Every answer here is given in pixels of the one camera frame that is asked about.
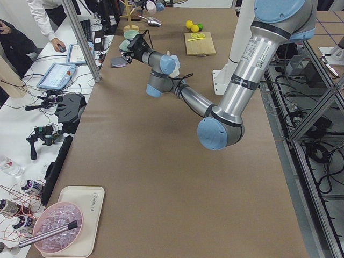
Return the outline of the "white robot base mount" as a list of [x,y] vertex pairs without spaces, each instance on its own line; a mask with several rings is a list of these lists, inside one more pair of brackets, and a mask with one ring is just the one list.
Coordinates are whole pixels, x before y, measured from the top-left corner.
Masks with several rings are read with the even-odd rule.
[[213,88],[216,95],[223,95],[225,93],[237,65],[236,62],[229,59],[222,69],[212,71]]

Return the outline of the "person hand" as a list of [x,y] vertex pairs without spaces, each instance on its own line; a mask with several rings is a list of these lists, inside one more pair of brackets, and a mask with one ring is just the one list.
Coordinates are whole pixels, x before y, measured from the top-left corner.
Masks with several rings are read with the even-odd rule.
[[66,47],[65,44],[64,44],[64,42],[62,42],[62,41],[59,40],[58,38],[53,38],[53,39],[51,40],[51,43],[52,43],[52,45],[53,45],[54,50],[57,51],[57,52],[59,52],[58,45],[61,45],[61,46],[63,46],[63,47]]

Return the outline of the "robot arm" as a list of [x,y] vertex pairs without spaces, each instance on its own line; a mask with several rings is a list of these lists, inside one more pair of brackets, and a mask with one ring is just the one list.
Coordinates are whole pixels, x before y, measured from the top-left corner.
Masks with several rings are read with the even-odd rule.
[[165,5],[159,1],[156,2],[156,10],[157,12],[161,12],[165,9]]
[[160,97],[172,92],[203,119],[197,127],[200,143],[210,150],[234,145],[244,135],[242,113],[260,84],[280,45],[313,37],[317,1],[255,1],[252,33],[218,105],[194,91],[183,78],[172,77],[177,58],[151,49],[137,34],[125,53],[151,67],[146,93]]

